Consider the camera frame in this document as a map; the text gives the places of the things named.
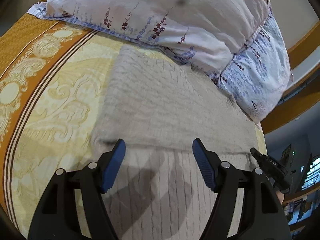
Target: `blue gripper pad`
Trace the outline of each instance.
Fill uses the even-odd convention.
[[[113,156],[103,172],[102,189],[107,192],[108,189],[112,188],[113,183],[116,180],[116,176],[120,169],[121,163],[125,155],[125,142],[121,140],[118,147],[114,151]]]
[[[197,139],[195,139],[192,143],[193,155],[201,171],[205,184],[213,191],[216,187],[214,170],[211,167],[204,151],[205,150],[202,149],[202,146],[199,144]]]

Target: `folded blanket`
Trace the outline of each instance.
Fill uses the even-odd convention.
[[[228,96],[190,66],[150,59],[124,45],[113,67],[92,132],[95,158],[118,138],[126,156],[104,196],[120,239],[199,239],[216,195],[206,187],[192,154],[200,137],[235,167],[252,170],[255,125]],[[229,235],[237,231],[239,190]]]
[[[276,106],[289,81],[288,55],[265,0],[48,0],[29,13],[191,63],[233,95],[255,122]]]

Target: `pillow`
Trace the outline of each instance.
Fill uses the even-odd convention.
[[[268,15],[264,0],[47,0],[29,13],[156,46],[220,73]]]

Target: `mattress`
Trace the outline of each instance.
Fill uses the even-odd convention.
[[[172,62],[159,51],[28,14],[0,38],[0,203],[25,237],[54,171],[96,159],[91,133],[123,45]],[[256,145],[266,154],[263,133],[255,130]],[[81,210],[79,194],[77,202]],[[83,212],[79,216],[83,224]]]

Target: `beige blanket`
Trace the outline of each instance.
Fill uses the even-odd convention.
[[[235,167],[252,170],[255,124],[232,98],[189,66],[151,59],[124,45],[114,64],[92,133],[95,157],[118,138],[127,150],[114,186],[104,195],[120,239],[199,239],[216,195],[192,154],[201,138]],[[237,231],[239,190],[229,235]]]

